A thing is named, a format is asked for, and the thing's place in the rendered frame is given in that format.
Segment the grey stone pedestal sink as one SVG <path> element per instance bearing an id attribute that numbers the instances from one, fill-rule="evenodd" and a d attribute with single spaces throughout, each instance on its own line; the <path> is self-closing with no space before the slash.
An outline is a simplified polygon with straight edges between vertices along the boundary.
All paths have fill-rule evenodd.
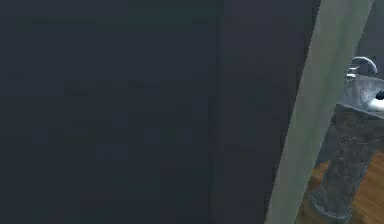
<path id="1" fill-rule="evenodd" d="M 309 202 L 327 224 L 347 224 L 372 157 L 384 149 L 384 80 L 346 78 L 330 127 L 336 134 L 335 152 Z"/>

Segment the dark grey room door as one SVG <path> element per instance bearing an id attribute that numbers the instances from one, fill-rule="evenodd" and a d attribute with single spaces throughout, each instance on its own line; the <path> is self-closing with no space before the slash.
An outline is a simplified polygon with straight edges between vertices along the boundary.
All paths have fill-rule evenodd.
<path id="1" fill-rule="evenodd" d="M 0 224 L 264 224 L 321 0 L 0 0 Z"/>

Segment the silver curved sink faucet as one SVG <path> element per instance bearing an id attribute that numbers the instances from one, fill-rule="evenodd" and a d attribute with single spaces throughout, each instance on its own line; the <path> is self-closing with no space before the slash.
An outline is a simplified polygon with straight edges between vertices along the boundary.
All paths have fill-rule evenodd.
<path id="1" fill-rule="evenodd" d="M 378 67 L 373 59 L 366 56 L 355 56 L 348 68 L 347 76 L 355 78 L 358 75 L 377 77 Z"/>

